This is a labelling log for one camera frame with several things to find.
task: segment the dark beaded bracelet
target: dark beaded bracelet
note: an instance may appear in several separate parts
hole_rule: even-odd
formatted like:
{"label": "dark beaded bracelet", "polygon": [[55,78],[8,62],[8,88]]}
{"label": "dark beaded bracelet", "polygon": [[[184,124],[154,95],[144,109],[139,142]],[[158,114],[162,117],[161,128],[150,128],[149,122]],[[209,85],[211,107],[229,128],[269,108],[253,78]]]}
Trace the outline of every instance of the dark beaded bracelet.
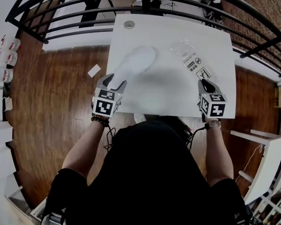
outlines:
{"label": "dark beaded bracelet", "polygon": [[100,115],[94,114],[90,120],[101,122],[105,128],[107,128],[109,126],[109,121]]}

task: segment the black shirt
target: black shirt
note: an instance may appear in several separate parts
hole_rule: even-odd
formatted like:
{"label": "black shirt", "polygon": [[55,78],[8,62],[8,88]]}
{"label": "black shirt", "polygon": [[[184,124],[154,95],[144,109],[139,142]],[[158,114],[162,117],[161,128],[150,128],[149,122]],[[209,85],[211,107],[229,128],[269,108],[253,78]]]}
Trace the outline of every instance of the black shirt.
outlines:
{"label": "black shirt", "polygon": [[100,173],[84,177],[62,169],[52,182],[44,216],[61,214],[67,225],[108,221],[236,224],[244,201],[232,179],[210,187],[185,143],[161,121],[119,130]]}

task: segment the round metal object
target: round metal object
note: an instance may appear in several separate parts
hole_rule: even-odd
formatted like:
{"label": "round metal object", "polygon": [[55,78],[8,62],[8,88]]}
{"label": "round metal object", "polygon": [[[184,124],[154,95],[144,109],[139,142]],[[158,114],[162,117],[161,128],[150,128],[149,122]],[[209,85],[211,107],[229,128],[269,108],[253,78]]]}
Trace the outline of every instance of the round metal object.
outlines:
{"label": "round metal object", "polygon": [[135,27],[135,23],[134,21],[126,21],[124,22],[124,27],[127,29],[132,29]]}

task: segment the piece of paper on floor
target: piece of paper on floor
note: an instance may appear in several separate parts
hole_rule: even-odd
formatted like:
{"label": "piece of paper on floor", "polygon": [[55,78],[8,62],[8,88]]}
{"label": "piece of paper on floor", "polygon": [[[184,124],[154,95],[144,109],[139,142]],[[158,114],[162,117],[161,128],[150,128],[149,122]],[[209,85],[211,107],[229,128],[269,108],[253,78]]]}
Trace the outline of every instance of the piece of paper on floor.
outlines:
{"label": "piece of paper on floor", "polygon": [[101,68],[98,66],[98,64],[94,65],[93,68],[88,72],[88,75],[90,75],[90,77],[93,77],[96,75],[97,72],[99,72],[101,70]]}

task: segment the white cable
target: white cable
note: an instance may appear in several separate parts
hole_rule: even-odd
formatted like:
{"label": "white cable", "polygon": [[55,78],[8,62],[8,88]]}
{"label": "white cable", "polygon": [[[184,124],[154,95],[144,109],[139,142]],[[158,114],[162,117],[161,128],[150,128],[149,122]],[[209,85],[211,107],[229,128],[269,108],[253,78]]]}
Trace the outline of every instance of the white cable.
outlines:
{"label": "white cable", "polygon": [[247,165],[244,167],[243,172],[244,172],[245,169],[247,168],[247,166],[248,166],[248,164],[249,164],[251,158],[254,156],[254,154],[255,154],[255,152],[256,152],[256,150],[257,150],[258,148],[259,148],[259,153],[262,153],[263,144],[260,144],[257,148],[255,148],[255,150],[254,150],[252,156],[250,156],[250,158],[249,158],[249,161],[248,161]]}

